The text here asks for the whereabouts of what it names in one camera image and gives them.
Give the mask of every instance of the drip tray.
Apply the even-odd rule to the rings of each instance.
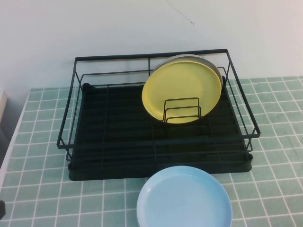
[[[244,140],[215,139],[241,136],[225,85],[208,115],[185,124],[152,118],[142,104],[142,89],[143,84],[83,85],[75,148],[68,165],[71,180],[150,177],[178,165],[210,174],[251,169],[252,155]]]

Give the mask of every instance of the light blue plate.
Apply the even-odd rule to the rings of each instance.
[[[230,227],[232,205],[211,175],[175,166],[157,172],[145,183],[137,218],[140,227]]]

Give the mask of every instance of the countertop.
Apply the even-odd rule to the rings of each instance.
[[[303,77],[241,84],[261,137],[252,140],[250,172],[213,175],[232,201],[232,227],[302,227]],[[137,227],[145,178],[69,180],[65,150],[56,147],[68,92],[31,90],[0,171],[0,227]]]

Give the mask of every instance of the wall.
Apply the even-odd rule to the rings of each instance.
[[[2,0],[9,136],[31,87],[67,86],[76,56],[228,48],[242,78],[303,75],[300,0]]]

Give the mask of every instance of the dish rack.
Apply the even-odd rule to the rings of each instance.
[[[106,77],[143,74],[146,80],[152,72],[154,60],[179,54],[205,57],[224,57],[227,67],[218,67],[223,74],[222,93],[215,108],[206,116],[184,124],[167,123],[163,107],[163,121],[151,117],[145,110],[141,94],[144,82],[99,84]],[[138,61],[135,70],[115,67]],[[100,72],[94,65],[103,62],[114,70]],[[82,70],[98,70],[78,74]],[[150,177],[170,166],[193,166],[210,174],[247,172],[251,169],[252,138],[260,130],[233,66],[227,49],[170,52],[158,54],[95,56],[75,58],[71,86],[60,128],[57,146],[66,150],[69,177],[73,181]]]

